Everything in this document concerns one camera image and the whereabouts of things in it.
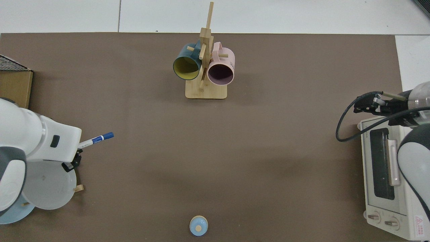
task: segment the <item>brown tabletop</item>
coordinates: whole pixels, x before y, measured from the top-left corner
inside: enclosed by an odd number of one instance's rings
[[[225,100],[185,98],[172,70],[198,34],[1,34],[1,54],[34,70],[31,110],[82,141],[115,137],[82,153],[84,191],[0,241],[402,240],[366,223],[360,140],[335,139],[355,97],[402,91],[394,36],[214,36],[236,55]]]

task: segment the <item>blue marker cap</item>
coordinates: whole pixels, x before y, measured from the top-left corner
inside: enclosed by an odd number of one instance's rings
[[[114,134],[112,133],[112,132],[109,132],[109,133],[105,133],[104,135],[102,135],[103,136],[103,138],[105,139],[105,140],[107,140],[107,139],[110,139],[110,138],[112,138],[113,136],[114,136]]]

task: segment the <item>whiteboard marker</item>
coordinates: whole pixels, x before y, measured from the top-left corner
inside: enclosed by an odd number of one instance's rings
[[[85,147],[90,146],[92,144],[98,143],[100,141],[110,139],[113,136],[114,136],[114,134],[112,132],[109,132],[109,133],[105,133],[104,135],[100,135],[100,136],[97,136],[95,138],[92,138],[90,140],[86,140],[84,142],[79,143],[78,149],[82,149],[82,148],[85,148]]]

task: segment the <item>mug rack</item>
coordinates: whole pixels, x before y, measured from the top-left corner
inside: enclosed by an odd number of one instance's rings
[[[210,29],[213,6],[214,3],[210,2],[206,28],[200,30],[201,51],[199,59],[202,60],[202,66],[199,75],[193,80],[185,81],[185,96],[189,99],[225,99],[227,97],[227,85],[216,85],[209,81],[206,75],[214,40]]]

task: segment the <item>dark green mug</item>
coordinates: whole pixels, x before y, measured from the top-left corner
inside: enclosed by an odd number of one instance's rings
[[[200,40],[197,43],[186,44],[179,52],[178,57],[173,62],[173,71],[184,80],[193,80],[199,75],[202,60],[199,59],[202,46]]]

